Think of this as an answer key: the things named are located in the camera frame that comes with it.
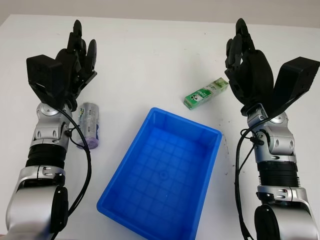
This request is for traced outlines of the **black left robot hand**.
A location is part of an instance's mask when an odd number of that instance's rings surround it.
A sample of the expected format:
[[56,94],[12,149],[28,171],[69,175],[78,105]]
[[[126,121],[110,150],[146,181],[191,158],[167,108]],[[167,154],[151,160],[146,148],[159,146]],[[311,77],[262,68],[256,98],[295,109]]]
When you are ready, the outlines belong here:
[[63,67],[65,103],[74,112],[78,107],[77,98],[81,91],[97,75],[97,42],[92,39],[86,44],[82,39],[82,24],[78,19],[69,34],[67,48],[60,50],[55,59],[62,63]]

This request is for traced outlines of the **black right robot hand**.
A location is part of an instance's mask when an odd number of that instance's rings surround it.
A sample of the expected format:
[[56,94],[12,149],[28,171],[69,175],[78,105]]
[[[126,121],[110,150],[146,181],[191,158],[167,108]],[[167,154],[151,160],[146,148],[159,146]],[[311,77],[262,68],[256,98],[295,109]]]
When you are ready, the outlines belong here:
[[235,36],[226,43],[226,70],[236,99],[249,109],[262,104],[272,93],[274,78],[265,54],[255,48],[243,18],[235,25]]

